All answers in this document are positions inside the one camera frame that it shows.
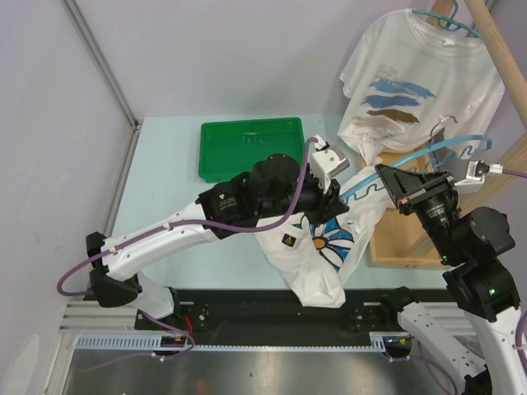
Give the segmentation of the teal hanger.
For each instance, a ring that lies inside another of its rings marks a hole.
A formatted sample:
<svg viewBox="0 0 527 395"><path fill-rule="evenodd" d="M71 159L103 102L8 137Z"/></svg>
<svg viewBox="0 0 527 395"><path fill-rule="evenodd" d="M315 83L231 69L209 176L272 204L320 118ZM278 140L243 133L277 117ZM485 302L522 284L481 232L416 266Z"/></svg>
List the teal hanger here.
<svg viewBox="0 0 527 395"><path fill-rule="evenodd" d="M419 16L425 16L427 22L441 30L448 32L457 32L464 30L468 37L476 37L481 39L482 36L476 29L475 25L467 25L456 19L459 11L459 3L456 0L451 1L435 1L430 11L412 9L412 13Z"/></svg>

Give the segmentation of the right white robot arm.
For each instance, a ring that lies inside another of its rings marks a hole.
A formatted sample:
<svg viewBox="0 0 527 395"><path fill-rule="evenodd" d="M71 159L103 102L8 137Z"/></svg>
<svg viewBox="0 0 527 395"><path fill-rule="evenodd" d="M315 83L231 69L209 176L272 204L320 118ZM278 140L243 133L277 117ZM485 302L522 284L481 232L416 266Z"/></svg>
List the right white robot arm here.
<svg viewBox="0 0 527 395"><path fill-rule="evenodd" d="M431 352L420 360L444 372L454 394L524 394L526 313L513 276L499 260L515 247L506 215L490 207L462 214L447 171L377 165L375 172L399 212L417 216L447 266L446 289L471 324L483 357L463 347L407 287L382 296L381 323L408 332Z"/></svg>

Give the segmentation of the white flower print t-shirt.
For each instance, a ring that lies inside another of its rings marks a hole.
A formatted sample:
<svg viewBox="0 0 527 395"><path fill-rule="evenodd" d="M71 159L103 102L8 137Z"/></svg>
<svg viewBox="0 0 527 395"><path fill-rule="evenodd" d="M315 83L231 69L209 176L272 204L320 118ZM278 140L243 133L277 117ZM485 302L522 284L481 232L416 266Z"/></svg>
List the white flower print t-shirt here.
<svg viewBox="0 0 527 395"><path fill-rule="evenodd" d="M268 262L304 307L337 309L346 301L344 285L357 270L378 224L393 203L372 166L343 186L349 210L321 225L295 214L255 235Z"/></svg>

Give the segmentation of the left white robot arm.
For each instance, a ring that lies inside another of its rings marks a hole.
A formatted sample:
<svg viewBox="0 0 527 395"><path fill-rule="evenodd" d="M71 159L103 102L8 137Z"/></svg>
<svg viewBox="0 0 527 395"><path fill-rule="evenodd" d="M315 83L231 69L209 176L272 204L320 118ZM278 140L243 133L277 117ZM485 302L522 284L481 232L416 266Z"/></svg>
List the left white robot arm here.
<svg viewBox="0 0 527 395"><path fill-rule="evenodd" d="M239 233L254 233L260 220L302 213L320 225L347 211L335 179L349 166L331 149L315 151L299 164L284 154L257 162L252 170L200 193L163 221L118 238L95 232L86 238L93 258L91 291L102 308L129 305L163 328L176 327L182 309L175 291L144 275L143 269L181 250Z"/></svg>

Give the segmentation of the light blue hanger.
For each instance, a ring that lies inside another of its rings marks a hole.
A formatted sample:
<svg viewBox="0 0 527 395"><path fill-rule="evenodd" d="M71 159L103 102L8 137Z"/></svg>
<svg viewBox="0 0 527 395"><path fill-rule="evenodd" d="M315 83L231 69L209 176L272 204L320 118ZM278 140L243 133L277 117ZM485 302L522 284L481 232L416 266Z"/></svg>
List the light blue hanger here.
<svg viewBox="0 0 527 395"><path fill-rule="evenodd" d="M414 151L410 155L392 162L389 166L402 169L404 165L415 162L416 165L409 167L409 171L424 172L428 170L438 170L450 161L467 160L473 155L489 151L492 148L492 139L485 135L454 137L440 142L436 135L441 129L445 128L445 124L449 120L457 123L454 116L441 118L431 129L430 138L422 149ZM451 146L456 146L465 142L476 142L476 144L467 145L460 153L450 149Z"/></svg>

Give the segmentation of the white brush-stroke print t-shirt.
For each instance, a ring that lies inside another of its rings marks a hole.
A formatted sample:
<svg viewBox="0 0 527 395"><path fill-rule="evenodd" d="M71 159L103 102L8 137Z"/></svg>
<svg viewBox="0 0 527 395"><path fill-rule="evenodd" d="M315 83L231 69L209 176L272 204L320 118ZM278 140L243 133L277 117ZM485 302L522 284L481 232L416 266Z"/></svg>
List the white brush-stroke print t-shirt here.
<svg viewBox="0 0 527 395"><path fill-rule="evenodd" d="M349 102L338 136L368 165L436 133L484 134L505 92L480 39L439 30L409 9L366 29L340 80Z"/></svg>

